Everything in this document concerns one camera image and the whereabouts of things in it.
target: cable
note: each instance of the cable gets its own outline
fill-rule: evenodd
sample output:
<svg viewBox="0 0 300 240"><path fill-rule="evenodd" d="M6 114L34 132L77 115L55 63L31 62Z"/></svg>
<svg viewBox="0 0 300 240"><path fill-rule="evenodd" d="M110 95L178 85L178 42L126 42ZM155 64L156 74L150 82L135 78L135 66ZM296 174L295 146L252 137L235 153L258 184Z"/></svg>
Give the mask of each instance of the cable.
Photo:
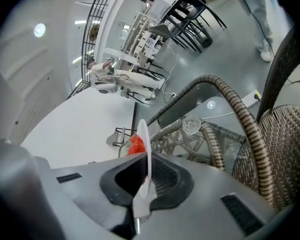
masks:
<svg viewBox="0 0 300 240"><path fill-rule="evenodd" d="M270 49L271 49L271 52L272 52L273 56L275 56L274 49L272 48L271 43L267 40L267 38L269 38L269 37L266 37L266 34L265 34L263 28L261 27L260 22L258 21L257 17L256 17L256 16L252 13L252 11L250 10L250 7L248 6L246 0L242 0L242 1L245 3L245 5L246 5L246 7L248 8L250 14L254 17L255 21L258 23L258 25L259 25L259 27L260 27L260 29L261 29L261 32L262 32L262 35L263 35L264 39L265 39L265 40L267 41L267 43L269 44L269 47L270 47ZM293 85L293 84L295 84L295 83L300 83L300 80L297 80L297 81L290 81L289 78L288 78L287 80L290 82L291 85Z"/></svg>
<svg viewBox="0 0 300 240"><path fill-rule="evenodd" d="M170 76L171 76L172 71L175 69L175 67L176 67L176 65L177 65L177 63L178 63L178 59L179 59L178 54L175 54L174 50L172 50L171 44L172 44L172 41L171 41L171 39L170 39L170 41L169 41L167 47L172 51L173 55L176 56L176 61L175 61L175 64L174 64L173 68L172 68L171 71L170 71L170 74L169 74L168 78L165 80L165 82L164 82L164 84L163 84L163 86L162 86L162 88L161 88L161 90L162 90L162 92L163 92L163 101L164 101L164 103L166 103L166 104L169 103L169 102L171 101L171 99L172 99L172 97L173 97L173 93L165 93L164 88L165 88L165 85L166 85L166 83L168 82L168 80L169 80L169 78L170 78ZM166 98L165 98L166 95L171 95L169 101L166 101Z"/></svg>

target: black railing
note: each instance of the black railing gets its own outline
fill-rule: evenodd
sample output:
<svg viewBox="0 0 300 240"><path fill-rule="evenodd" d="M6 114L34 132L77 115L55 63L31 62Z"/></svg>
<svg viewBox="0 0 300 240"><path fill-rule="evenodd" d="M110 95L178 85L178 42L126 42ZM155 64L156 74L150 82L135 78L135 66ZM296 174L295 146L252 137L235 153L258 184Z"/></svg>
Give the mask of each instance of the black railing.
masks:
<svg viewBox="0 0 300 240"><path fill-rule="evenodd" d="M83 91L84 89L91 86L91 76L90 71L87 68L87 60L94 56L94 50L96 46L96 41L91 41L89 39L89 32L93 25L101 24L103 15L108 7L110 0L93 0L89 15L86 19L83 39L82 39L82 49L81 49L81 79L80 83L77 83L74 90L69 95L68 99L76 95L77 93Z"/></svg>

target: gray floor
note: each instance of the gray floor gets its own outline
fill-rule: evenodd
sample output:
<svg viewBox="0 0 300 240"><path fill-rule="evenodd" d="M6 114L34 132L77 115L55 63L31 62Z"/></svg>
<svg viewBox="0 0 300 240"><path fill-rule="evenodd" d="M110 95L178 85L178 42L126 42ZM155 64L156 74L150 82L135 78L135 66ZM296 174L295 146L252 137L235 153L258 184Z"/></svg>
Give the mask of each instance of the gray floor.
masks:
<svg viewBox="0 0 300 240"><path fill-rule="evenodd" d="M273 4L272 0L266 0L268 23L273 32L272 47L274 52L276 52L284 38L282 26L286 23L282 22L282 17L278 16L278 11L281 9ZM178 93L198 76L214 75L228 83L241 98L254 89L257 89L262 94L271 63L264 62L254 46L254 26L251 18L244 13L236 0L212 0L209 1L208 5L225 22L227 28L221 28L211 14L205 11L202 15L211 26L206 26L213 39L211 46L204 48L202 53L198 53L192 50L185 50L175 43L171 44L174 53L178 54L178 63L171 73L166 93ZM168 48L168 42L164 44L157 54L155 63L164 68L166 76L169 75L170 70L176 63L176 56ZM298 79L300 79L300 66L290 76L291 81ZM207 108L208 100L198 100L201 105L189 114L206 118L231 112L229 105L223 98L214 97L213 100L216 101L214 109ZM286 83L277 100L277 105L283 104L300 106L300 83L292 85ZM164 95L160 91L156 99L150 101L149 104L138 104L136 122L138 123L140 119L149 120L164 105ZM250 110L256 115L258 108L259 104L255 104ZM208 119L207 121L242 133L241 127L233 114Z"/></svg>

